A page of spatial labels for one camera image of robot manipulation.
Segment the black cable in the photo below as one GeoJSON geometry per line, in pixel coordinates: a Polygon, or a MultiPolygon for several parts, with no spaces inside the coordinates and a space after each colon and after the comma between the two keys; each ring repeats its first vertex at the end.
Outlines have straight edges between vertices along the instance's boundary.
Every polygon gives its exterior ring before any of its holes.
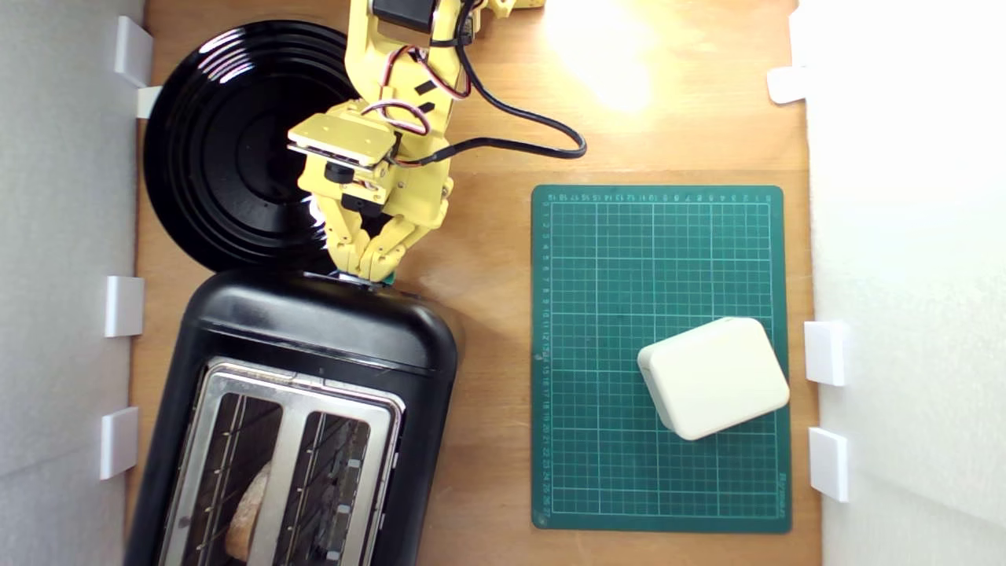
{"type": "Polygon", "coordinates": [[[569,139],[576,142],[577,147],[576,149],[562,149],[516,140],[479,137],[449,145],[422,159],[409,161],[408,163],[414,165],[427,165],[429,163],[443,161],[463,151],[468,151],[469,149],[475,149],[477,147],[495,147],[497,149],[521,151],[524,153],[543,155],[545,157],[555,157],[558,159],[576,159],[578,157],[582,157],[583,154],[586,153],[586,140],[583,139],[583,136],[581,136],[579,132],[573,130],[558,120],[516,108],[500,101],[494,97],[493,93],[486,88],[485,84],[482,83],[482,80],[479,79],[479,75],[475,73],[475,69],[472,67],[472,61],[468,58],[468,53],[465,52],[465,41],[463,40],[463,36],[465,34],[465,23],[468,21],[468,16],[472,13],[472,8],[475,7],[475,3],[478,1],[479,0],[464,0],[461,13],[458,14],[458,21],[454,28],[454,48],[458,52],[458,59],[461,62],[461,67],[464,69],[465,73],[468,74],[469,79],[472,81],[472,85],[475,86],[475,89],[482,95],[482,98],[486,99],[486,102],[493,105],[495,108],[511,116],[516,116],[517,118],[529,120],[531,122],[541,124],[542,126],[548,126],[549,128],[558,130],[568,136],[569,139]]]}

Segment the cutting mat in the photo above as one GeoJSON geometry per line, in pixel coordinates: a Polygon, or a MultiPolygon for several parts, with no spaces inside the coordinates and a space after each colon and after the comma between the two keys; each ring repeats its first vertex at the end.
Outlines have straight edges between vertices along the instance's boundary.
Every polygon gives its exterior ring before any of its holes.
{"type": "Polygon", "coordinates": [[[532,230],[534,524],[789,531],[789,408],[685,441],[636,366],[648,344],[751,317],[789,375],[779,187],[542,185],[532,230]]]}

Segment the bread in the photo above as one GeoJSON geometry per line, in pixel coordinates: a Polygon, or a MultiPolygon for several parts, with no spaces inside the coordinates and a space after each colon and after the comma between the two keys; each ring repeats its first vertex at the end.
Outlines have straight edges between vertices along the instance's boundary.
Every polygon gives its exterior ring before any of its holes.
{"type": "Polygon", "coordinates": [[[248,561],[252,552],[252,535],[255,533],[256,521],[259,519],[259,509],[266,496],[266,485],[269,483],[269,470],[273,462],[266,462],[259,474],[252,480],[248,489],[237,503],[237,510],[227,527],[223,540],[226,553],[241,562],[248,561]]]}

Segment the white wall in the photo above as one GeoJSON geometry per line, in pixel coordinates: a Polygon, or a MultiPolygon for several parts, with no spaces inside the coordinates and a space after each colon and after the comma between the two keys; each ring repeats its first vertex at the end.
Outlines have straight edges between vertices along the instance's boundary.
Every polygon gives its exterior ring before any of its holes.
{"type": "Polygon", "coordinates": [[[135,89],[116,17],[142,0],[0,0],[0,564],[113,565],[125,484],[100,483],[101,416],[129,342],[103,338],[105,276],[131,274],[135,89]]]}
{"type": "Polygon", "coordinates": [[[1006,564],[1006,34],[987,1],[805,0],[817,319],[851,328],[828,566],[1006,564]]]}

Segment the white bracket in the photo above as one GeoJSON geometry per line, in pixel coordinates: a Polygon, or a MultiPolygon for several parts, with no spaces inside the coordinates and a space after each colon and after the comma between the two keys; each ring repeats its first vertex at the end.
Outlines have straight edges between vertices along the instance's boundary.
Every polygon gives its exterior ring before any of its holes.
{"type": "Polygon", "coordinates": [[[810,429],[811,487],[839,503],[849,501],[849,443],[823,428],[810,429]]]}
{"type": "Polygon", "coordinates": [[[105,338],[143,334],[144,279],[140,276],[108,277],[105,300],[105,338]]]}
{"type": "Polygon", "coordinates": [[[161,93],[161,86],[147,86],[138,88],[136,91],[136,117],[147,120],[151,111],[154,110],[154,103],[161,93]]]}
{"type": "Polygon", "coordinates": [[[808,380],[836,387],[845,385],[846,335],[841,323],[804,323],[808,380]]]}
{"type": "Polygon", "coordinates": [[[136,117],[150,118],[150,111],[161,93],[160,86],[150,86],[154,57],[154,38],[135,21],[119,16],[116,32],[115,70],[137,87],[136,117]]]}
{"type": "Polygon", "coordinates": [[[140,410],[127,407],[102,417],[101,480],[119,476],[137,463],[140,441],[140,410]]]}
{"type": "Polygon", "coordinates": [[[769,98],[776,104],[789,104],[807,98],[810,58],[810,8],[802,5],[790,14],[790,66],[772,68],[766,76],[769,98]]]}
{"type": "Polygon", "coordinates": [[[137,88],[150,83],[154,37],[135,21],[119,16],[116,33],[116,72],[137,88]]]}

